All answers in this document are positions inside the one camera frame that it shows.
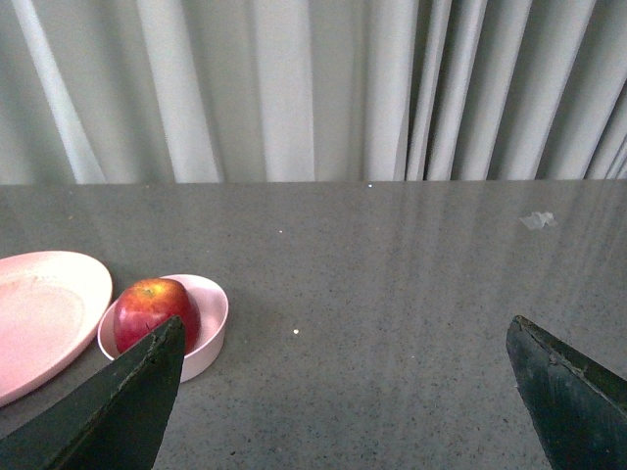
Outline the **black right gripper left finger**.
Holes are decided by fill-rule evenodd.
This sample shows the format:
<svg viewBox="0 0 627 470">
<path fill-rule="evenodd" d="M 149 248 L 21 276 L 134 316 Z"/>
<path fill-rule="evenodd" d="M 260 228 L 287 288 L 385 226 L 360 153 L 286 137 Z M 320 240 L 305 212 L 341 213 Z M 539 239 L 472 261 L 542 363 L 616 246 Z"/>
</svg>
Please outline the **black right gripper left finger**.
<svg viewBox="0 0 627 470">
<path fill-rule="evenodd" d="M 150 469 L 178 393 L 174 317 L 1 441 L 4 469 Z"/>
</svg>

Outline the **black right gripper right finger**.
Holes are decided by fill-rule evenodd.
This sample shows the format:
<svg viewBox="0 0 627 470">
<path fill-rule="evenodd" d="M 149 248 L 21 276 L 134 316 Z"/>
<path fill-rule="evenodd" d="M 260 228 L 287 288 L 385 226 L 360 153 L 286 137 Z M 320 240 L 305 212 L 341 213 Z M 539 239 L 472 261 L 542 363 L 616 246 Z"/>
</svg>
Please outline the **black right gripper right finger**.
<svg viewBox="0 0 627 470">
<path fill-rule="evenodd" d="M 506 351 L 554 469 L 626 467 L 626 380 L 517 315 Z"/>
</svg>

